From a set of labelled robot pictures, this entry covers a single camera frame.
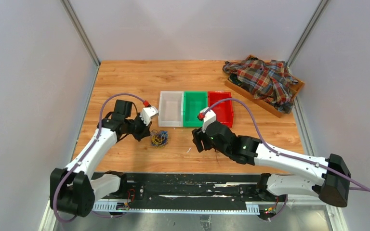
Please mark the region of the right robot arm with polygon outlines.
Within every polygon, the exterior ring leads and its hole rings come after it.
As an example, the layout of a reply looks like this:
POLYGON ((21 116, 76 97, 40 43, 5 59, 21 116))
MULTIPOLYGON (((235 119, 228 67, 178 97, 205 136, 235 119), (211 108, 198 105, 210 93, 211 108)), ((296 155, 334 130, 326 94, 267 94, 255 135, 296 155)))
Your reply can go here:
POLYGON ((198 152, 214 149, 238 164, 288 172, 288 175, 261 175, 256 186, 256 194, 261 200, 295 194, 317 197, 335 207, 348 205, 351 173, 339 155, 330 154, 324 158, 298 154, 266 145, 258 138, 236 135, 217 121, 206 128, 192 130, 192 136, 198 152))

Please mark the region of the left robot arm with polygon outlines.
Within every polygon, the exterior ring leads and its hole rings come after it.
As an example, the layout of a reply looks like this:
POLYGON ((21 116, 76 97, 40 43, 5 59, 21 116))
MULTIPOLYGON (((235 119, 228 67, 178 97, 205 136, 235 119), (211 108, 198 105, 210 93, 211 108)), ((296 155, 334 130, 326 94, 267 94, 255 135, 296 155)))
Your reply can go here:
POLYGON ((132 119, 134 103, 116 100, 113 111, 100 114, 95 133, 80 154, 64 168, 51 172, 50 203, 57 218, 60 218, 59 212, 85 217, 95 203, 107 195, 132 198, 126 174, 107 171, 97 179, 92 177, 107 152, 122 139, 131 135, 141 141, 150 136, 152 119, 159 111, 148 101, 143 101, 143 105, 132 119))

